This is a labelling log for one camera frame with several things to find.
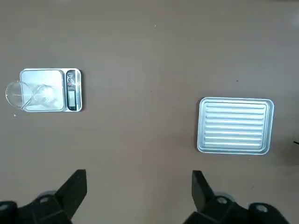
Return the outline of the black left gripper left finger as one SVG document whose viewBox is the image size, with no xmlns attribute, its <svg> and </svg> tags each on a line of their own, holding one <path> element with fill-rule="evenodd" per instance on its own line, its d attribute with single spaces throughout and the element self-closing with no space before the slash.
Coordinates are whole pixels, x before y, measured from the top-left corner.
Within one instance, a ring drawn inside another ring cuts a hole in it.
<svg viewBox="0 0 299 224">
<path fill-rule="evenodd" d="M 2 224 L 71 224 L 87 194 L 85 169 L 76 170 L 56 191 L 47 191 L 29 204 L 0 202 Z"/>
</svg>

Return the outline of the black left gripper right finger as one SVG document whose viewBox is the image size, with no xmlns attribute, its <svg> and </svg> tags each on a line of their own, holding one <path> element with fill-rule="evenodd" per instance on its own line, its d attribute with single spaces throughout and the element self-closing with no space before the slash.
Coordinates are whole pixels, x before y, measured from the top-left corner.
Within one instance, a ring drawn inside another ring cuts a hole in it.
<svg viewBox="0 0 299 224">
<path fill-rule="evenodd" d="M 185 224 L 287 224 L 274 206 L 252 203 L 246 209 L 226 196 L 216 195 L 202 171 L 192 171 L 192 198 L 196 207 Z"/>
</svg>

